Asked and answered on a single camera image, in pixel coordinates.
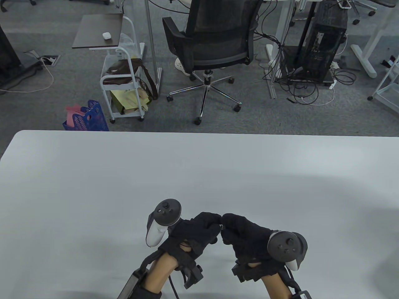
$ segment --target hand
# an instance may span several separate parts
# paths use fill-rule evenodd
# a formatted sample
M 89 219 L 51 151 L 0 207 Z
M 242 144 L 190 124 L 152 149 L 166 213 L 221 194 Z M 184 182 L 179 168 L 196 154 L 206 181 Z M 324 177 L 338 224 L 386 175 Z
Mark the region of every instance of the hand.
M 180 221 L 169 234 L 193 258 L 198 258 L 208 244 L 215 244 L 220 233 L 221 216 L 202 212 L 191 220 Z
M 284 263 L 276 261 L 267 252 L 267 242 L 272 230 L 235 214 L 224 214 L 221 223 L 225 227 L 221 232 L 223 242 L 233 245 L 235 256 L 240 263 L 251 263 L 251 267 L 261 267 L 262 275 L 274 275 L 284 267 Z

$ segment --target table surface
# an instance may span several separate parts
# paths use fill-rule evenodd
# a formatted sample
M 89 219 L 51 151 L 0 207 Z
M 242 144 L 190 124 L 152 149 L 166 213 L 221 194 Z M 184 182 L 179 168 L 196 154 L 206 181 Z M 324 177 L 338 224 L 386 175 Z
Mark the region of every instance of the table surface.
M 147 217 L 166 198 L 184 218 L 233 212 L 303 234 L 294 275 L 314 299 L 394 298 L 398 153 L 384 137 L 21 131 L 0 161 L 2 298 L 115 299 L 154 251 Z M 207 248 L 198 284 L 172 274 L 180 298 L 266 298 L 234 261 Z
M 123 14 L 89 14 L 82 17 L 73 49 L 116 47 L 122 31 Z M 111 39 L 104 39 L 109 32 Z

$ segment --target shoe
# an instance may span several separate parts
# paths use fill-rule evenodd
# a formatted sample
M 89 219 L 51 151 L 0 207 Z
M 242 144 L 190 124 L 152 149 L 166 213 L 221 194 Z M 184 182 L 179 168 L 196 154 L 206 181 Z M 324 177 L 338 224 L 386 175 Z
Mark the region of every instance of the shoe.
M 181 71 L 183 74 L 185 74 L 187 77 L 190 77 L 190 74 L 186 73 L 184 71 L 183 65 L 180 62 L 180 59 L 176 58 L 175 60 L 175 68 L 177 68 L 179 71 Z

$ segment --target black computer case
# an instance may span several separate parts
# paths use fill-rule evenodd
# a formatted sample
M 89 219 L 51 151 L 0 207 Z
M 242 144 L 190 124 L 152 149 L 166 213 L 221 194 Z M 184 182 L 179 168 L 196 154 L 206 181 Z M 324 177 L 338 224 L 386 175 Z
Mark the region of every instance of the black computer case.
M 337 53 L 348 24 L 348 10 L 336 0 L 320 2 L 297 67 L 303 67 L 306 77 L 322 83 Z

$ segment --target office chair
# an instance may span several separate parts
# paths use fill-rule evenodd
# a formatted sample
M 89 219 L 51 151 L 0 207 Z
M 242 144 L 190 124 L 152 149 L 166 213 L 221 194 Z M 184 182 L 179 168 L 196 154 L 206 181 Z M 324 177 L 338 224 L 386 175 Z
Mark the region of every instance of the office chair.
M 208 92 L 213 90 L 236 103 L 235 112 L 241 110 L 241 102 L 233 99 L 214 85 L 224 80 L 234 83 L 228 76 L 212 80 L 214 69 L 239 63 L 246 65 L 253 60 L 253 35 L 258 26 L 256 15 L 263 0 L 192 0 L 185 31 L 179 31 L 171 17 L 162 18 L 169 50 L 176 55 L 191 81 L 201 84 L 170 92 L 173 95 L 203 87 L 202 105 L 196 125 L 202 121 Z M 195 71 L 204 71 L 203 78 Z
M 394 8 L 396 6 L 396 2 L 397 2 L 397 0 L 370 0 L 370 1 L 374 2 L 376 4 L 379 4 L 379 5 L 385 6 L 385 7 L 389 7 L 389 8 Z M 354 9 L 355 14 L 357 16 L 357 19 L 355 19 L 353 21 L 353 23 L 352 23 L 354 25 L 357 25 L 357 24 L 360 23 L 360 14 L 359 14 L 357 6 L 361 6 L 361 7 L 365 7 L 365 8 L 370 9 L 371 10 L 369 12 L 369 16 L 370 17 L 375 15 L 375 11 L 377 10 L 376 7 L 368 5 L 368 4 L 365 4 L 365 3 L 362 3 L 362 2 L 360 2 L 358 0 L 350 0 L 349 2 L 350 2 L 350 4 L 351 4 L 352 8 Z
M 6 0 L 0 0 L 0 9 L 2 12 L 6 12 L 6 8 L 3 6 L 4 2 L 6 2 Z M 30 4 L 32 4 L 33 6 L 36 5 L 36 1 L 34 0 L 29 0 Z

